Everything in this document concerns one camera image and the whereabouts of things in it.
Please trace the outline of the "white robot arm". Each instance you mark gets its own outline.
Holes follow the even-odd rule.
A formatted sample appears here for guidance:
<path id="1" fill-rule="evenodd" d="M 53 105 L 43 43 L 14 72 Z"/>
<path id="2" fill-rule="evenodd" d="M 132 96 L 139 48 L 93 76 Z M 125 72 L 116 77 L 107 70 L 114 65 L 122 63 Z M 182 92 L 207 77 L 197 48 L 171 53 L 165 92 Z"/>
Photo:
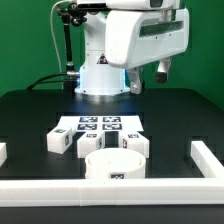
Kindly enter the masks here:
<path id="1" fill-rule="evenodd" d="M 187 48 L 189 11 L 184 0 L 76 0 L 76 9 L 85 15 L 78 93 L 139 94 L 143 65 L 158 62 L 156 81 L 164 83 L 171 57 Z"/>

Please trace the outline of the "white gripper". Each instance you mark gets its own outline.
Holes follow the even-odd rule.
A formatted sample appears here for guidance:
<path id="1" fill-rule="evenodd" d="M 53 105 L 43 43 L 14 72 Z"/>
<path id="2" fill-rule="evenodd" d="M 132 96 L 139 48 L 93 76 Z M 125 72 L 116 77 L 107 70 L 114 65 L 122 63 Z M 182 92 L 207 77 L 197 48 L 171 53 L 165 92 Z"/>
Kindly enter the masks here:
<path id="1" fill-rule="evenodd" d="M 188 38 L 187 9 L 177 10 L 173 21 L 167 21 L 162 11 L 114 10 L 106 21 L 105 55 L 110 66 L 129 69 L 130 91 L 140 94 L 143 68 L 138 66 L 160 60 L 155 78 L 164 84 L 172 63 L 170 57 L 186 50 Z"/>

